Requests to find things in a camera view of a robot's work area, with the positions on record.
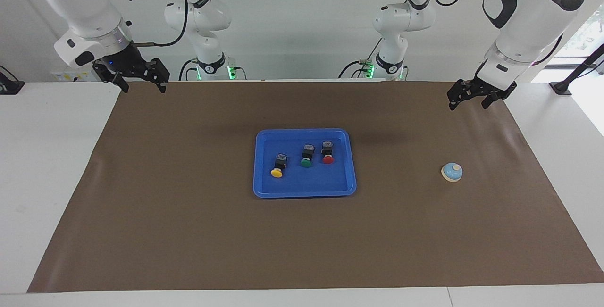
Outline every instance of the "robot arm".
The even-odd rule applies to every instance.
[[[429,28],[435,19],[436,9],[430,0],[406,0],[380,8],[373,21],[373,27],[382,35],[382,46],[372,60],[375,77],[399,77],[408,47],[401,35]]]
[[[483,0],[483,10],[500,35],[470,81],[447,92],[451,110],[462,101],[486,96],[483,108],[506,99],[515,80],[567,29],[584,0]]]
[[[231,25],[231,16],[220,0],[189,0],[184,4],[168,4],[164,11],[166,22],[175,30],[183,27],[184,12],[188,11],[185,37],[197,55],[197,68],[203,80],[224,80],[231,77],[229,58],[222,51],[213,31],[225,30]]]
[[[127,24],[109,0],[47,0],[63,17],[69,30],[55,44],[59,56],[71,67],[93,62],[102,81],[118,85],[123,92],[128,85],[123,77],[137,77],[153,82],[166,91],[170,73],[158,58],[145,61],[132,42]]]

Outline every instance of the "plastic tray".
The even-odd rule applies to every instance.
[[[334,163],[325,165],[323,141],[334,143]],[[300,165],[305,144],[315,146],[312,166]],[[287,155],[282,178],[274,178],[277,154]],[[350,138],[343,129],[276,129],[256,137],[254,193],[260,198],[345,197],[356,191]]]

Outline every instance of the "brown mat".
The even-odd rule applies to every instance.
[[[604,282],[504,103],[450,85],[133,83],[28,291]],[[356,193],[255,197],[268,128],[346,129]]]

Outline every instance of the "green button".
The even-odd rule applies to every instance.
[[[308,158],[303,158],[302,161],[300,161],[300,165],[305,168],[310,168],[312,166],[312,162],[310,162],[310,159]]]

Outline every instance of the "white table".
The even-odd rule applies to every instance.
[[[0,97],[0,306],[604,306],[604,284],[24,294],[118,93],[103,83],[28,83]],[[544,84],[520,85],[507,105],[604,266],[604,137],[572,97]]]

